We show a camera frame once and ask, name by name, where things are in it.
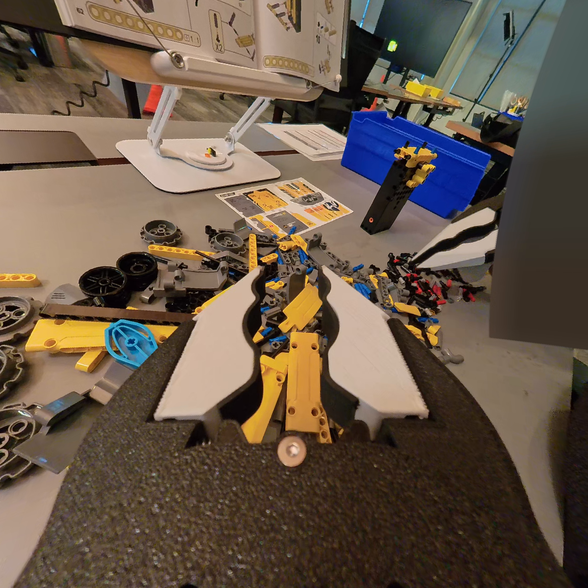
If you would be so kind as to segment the black monitor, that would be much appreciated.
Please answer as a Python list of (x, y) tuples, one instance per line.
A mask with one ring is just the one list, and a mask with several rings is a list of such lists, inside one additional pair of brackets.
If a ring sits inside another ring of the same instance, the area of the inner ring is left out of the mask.
[(472, 3), (385, 1), (375, 35), (385, 40), (380, 57), (435, 77)]

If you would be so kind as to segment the black panel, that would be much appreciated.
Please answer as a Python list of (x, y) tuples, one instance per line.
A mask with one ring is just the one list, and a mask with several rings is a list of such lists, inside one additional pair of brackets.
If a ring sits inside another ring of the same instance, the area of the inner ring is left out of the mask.
[(1, 1), (1, 23), (50, 32), (63, 27), (54, 1)]

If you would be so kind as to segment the yellow grey sticker sheet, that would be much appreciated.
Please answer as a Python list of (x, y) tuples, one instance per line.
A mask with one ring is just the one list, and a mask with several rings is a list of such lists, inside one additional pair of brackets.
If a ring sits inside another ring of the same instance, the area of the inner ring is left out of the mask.
[(318, 229), (353, 211), (308, 180), (283, 180), (216, 194), (254, 229), (279, 237)]

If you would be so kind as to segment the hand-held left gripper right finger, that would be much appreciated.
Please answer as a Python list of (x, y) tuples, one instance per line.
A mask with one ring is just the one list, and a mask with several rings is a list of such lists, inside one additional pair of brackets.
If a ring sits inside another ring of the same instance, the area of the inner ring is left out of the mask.
[(425, 404), (398, 339), (416, 343), (404, 325), (347, 285), (319, 269), (323, 353), (320, 397), (341, 439), (381, 439), (389, 421), (427, 422)]

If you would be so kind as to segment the black bag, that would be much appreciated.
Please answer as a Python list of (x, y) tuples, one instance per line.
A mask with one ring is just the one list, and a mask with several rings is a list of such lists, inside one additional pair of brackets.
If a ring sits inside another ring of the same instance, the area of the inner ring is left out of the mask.
[(506, 116), (505, 113), (489, 114), (481, 125), (481, 142), (485, 144), (503, 143), (515, 148), (523, 121), (523, 119), (515, 120)]

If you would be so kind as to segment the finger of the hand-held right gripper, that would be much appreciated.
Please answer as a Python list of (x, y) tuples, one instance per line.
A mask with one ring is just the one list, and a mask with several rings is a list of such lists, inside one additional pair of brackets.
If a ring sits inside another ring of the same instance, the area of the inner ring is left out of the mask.
[(462, 215), (445, 226), (433, 239), (415, 254), (416, 259), (457, 259), (457, 251), (464, 252), (473, 243), (495, 235), (498, 211), (485, 207), (477, 212)]
[(496, 247), (498, 229), (491, 231), (481, 239), (463, 242), (446, 251), (424, 253), (421, 261), (413, 259), (416, 268), (446, 270), (479, 266), (487, 263), (487, 256), (493, 256)]

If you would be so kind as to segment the white printed paper sheet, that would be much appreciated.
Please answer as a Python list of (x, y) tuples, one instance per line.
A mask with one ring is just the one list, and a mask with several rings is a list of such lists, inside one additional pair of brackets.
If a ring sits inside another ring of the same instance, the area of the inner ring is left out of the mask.
[(324, 124), (258, 123), (257, 126), (312, 161), (341, 160), (347, 138)]

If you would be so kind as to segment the pile of black red pins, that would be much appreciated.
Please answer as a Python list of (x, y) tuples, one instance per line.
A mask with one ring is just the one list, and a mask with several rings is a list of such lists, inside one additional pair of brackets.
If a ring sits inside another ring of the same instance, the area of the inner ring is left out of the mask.
[(412, 258), (408, 253), (389, 253), (383, 271), (395, 285), (400, 302), (437, 312), (445, 303), (474, 302), (487, 289), (477, 284), (481, 277), (467, 277), (465, 268), (418, 269)]

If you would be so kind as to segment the small grey sprocket wheel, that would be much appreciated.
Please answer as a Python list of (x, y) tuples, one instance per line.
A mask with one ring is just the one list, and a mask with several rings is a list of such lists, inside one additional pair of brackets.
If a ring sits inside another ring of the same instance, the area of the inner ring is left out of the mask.
[(151, 220), (141, 228), (140, 237), (151, 245), (173, 246), (182, 239), (182, 231), (170, 221)]
[(209, 237), (209, 244), (218, 252), (242, 254), (246, 250), (243, 239), (233, 232), (216, 232)]

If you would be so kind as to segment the open instruction booklet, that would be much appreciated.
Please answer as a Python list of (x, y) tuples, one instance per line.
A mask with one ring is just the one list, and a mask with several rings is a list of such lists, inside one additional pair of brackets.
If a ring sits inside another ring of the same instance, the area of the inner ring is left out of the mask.
[(55, 1), (64, 25), (150, 47), (173, 84), (312, 100), (338, 91), (345, 1)]

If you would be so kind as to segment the pile of yellow grey building pieces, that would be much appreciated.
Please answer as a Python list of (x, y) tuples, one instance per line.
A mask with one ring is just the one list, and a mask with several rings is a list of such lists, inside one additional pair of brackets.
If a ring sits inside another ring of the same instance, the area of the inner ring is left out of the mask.
[(323, 266), (386, 315), (400, 319), (406, 330), (430, 349), (444, 364), (461, 364), (464, 358), (442, 348), (436, 313), (399, 301), (395, 285), (377, 267), (364, 272), (363, 266), (336, 267), (339, 259), (323, 243), (293, 235), (280, 242), (276, 253), (253, 262), (259, 246), (249, 238), (250, 270), (286, 257), (298, 263), (266, 283), (261, 304), (261, 326), (253, 336), (260, 349), (263, 396), (260, 408), (241, 425), (246, 440), (253, 445), (275, 441), (282, 432), (314, 434), (320, 443), (332, 443), (341, 429), (327, 417), (320, 397), (323, 353), (327, 339), (322, 329), (322, 301), (318, 279), (311, 280)]

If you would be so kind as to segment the large grey sprocket wheel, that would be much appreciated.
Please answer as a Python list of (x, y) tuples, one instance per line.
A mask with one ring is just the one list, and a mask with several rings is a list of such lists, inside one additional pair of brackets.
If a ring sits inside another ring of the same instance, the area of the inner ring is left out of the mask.
[(1, 345), (1, 399), (25, 376), (26, 361), (24, 355), (11, 345)]
[(40, 431), (34, 416), (41, 407), (24, 402), (1, 407), (1, 487), (33, 467), (32, 461), (16, 454), (16, 449)]
[(40, 302), (25, 296), (1, 296), (1, 344), (28, 337), (38, 321)]

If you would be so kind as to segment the blue storage bin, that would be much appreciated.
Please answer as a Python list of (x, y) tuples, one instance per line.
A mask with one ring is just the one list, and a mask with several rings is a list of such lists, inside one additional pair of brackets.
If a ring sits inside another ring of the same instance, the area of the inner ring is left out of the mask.
[(449, 136), (383, 111), (355, 112), (350, 122), (342, 166), (381, 184), (394, 161), (394, 151), (409, 142), (437, 153), (435, 171), (410, 197), (412, 202), (450, 218), (465, 210), (484, 176), (490, 155)]

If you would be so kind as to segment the black tire wheel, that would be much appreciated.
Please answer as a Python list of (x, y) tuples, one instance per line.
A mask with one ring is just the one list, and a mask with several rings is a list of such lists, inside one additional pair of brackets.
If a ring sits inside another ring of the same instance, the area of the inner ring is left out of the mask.
[(128, 288), (133, 292), (142, 292), (158, 277), (158, 262), (144, 252), (131, 252), (122, 255), (116, 262), (116, 268), (127, 278)]
[(131, 296), (127, 276), (112, 266), (89, 269), (78, 286), (93, 306), (125, 308)]

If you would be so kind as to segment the long yellow panel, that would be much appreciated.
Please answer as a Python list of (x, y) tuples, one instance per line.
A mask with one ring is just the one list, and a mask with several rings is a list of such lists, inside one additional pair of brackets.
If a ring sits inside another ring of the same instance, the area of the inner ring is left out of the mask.
[(105, 349), (108, 327), (108, 322), (40, 319), (25, 344), (25, 351), (82, 353)]

